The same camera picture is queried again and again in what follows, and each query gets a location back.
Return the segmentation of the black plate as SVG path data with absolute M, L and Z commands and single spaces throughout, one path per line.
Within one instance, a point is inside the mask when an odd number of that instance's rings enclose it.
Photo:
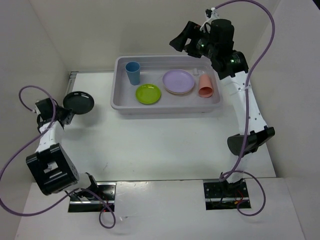
M 94 98 L 83 91 L 73 91 L 68 93 L 63 99 L 63 107 L 76 115 L 83 115 L 90 112 L 95 105 Z

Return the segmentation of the purple plastic plate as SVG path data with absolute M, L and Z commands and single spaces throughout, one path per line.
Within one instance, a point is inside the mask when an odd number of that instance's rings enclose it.
M 195 80 L 190 73 L 181 69 L 173 69 L 163 75 L 162 83 L 170 92 L 183 94 L 193 89 Z

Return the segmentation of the orange plastic plate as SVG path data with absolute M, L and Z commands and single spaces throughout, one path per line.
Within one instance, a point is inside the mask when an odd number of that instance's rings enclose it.
M 183 95 L 190 94 L 193 91 L 193 88 L 188 90 L 188 91 L 185 91 L 185 92 L 174 92 L 174 91 L 171 91 L 171 90 L 167 89 L 166 87 L 165 87 L 165 90 L 170 94 L 173 94 L 173 95 L 176 95 L 176 96 L 183 96 Z

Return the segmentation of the blue plastic cup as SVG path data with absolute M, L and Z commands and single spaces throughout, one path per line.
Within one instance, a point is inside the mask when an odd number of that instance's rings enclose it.
M 128 62 L 125 65 L 125 70 L 129 79 L 129 82 L 133 85 L 140 84 L 140 64 L 135 61 Z

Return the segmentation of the coral plastic cup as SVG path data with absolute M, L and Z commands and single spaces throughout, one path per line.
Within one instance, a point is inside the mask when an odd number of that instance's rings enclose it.
M 198 81 L 198 95 L 202 98 L 209 98 L 213 93 L 214 89 L 210 76 L 208 74 L 202 74 Z

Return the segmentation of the green plastic plate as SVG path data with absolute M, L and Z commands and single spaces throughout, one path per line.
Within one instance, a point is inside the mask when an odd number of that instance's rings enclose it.
M 138 102 L 144 105 L 152 105 L 161 98 L 161 90 L 154 84 L 143 84 L 135 91 L 135 97 Z

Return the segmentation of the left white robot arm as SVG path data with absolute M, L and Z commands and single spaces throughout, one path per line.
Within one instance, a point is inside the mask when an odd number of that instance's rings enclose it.
M 74 112 L 50 98 L 35 106 L 41 137 L 35 153 L 26 157 L 26 164 L 39 189 L 46 196 L 78 189 L 73 194 L 75 199 L 96 199 L 100 188 L 95 178 L 88 172 L 78 173 L 62 147 L 65 126 L 71 123 Z

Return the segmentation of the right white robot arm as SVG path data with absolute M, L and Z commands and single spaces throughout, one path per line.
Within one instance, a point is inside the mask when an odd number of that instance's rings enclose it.
M 234 49 L 234 26 L 227 19 L 215 19 L 203 27 L 189 21 L 170 46 L 189 56 L 208 58 L 236 113 L 239 133 L 227 139 L 227 146 L 237 160 L 220 175 L 219 191 L 229 197 L 240 187 L 248 163 L 258 148 L 275 135 L 262 117 L 251 88 L 251 70 L 244 54 Z

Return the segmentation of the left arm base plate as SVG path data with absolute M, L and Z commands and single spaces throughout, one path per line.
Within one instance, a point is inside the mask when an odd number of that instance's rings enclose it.
M 95 192 L 105 203 L 109 205 L 112 211 L 115 210 L 116 182 L 97 182 L 97 191 Z M 69 200 L 69 213 L 99 213 L 101 211 L 109 212 L 107 208 L 95 196 L 88 192 L 74 193 Z

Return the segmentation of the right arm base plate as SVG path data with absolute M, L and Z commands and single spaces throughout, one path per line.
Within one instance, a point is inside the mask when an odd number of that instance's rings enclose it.
M 232 210 L 239 204 L 240 209 L 250 209 L 246 182 L 241 179 L 234 183 L 217 179 L 204 180 L 203 191 L 206 210 Z

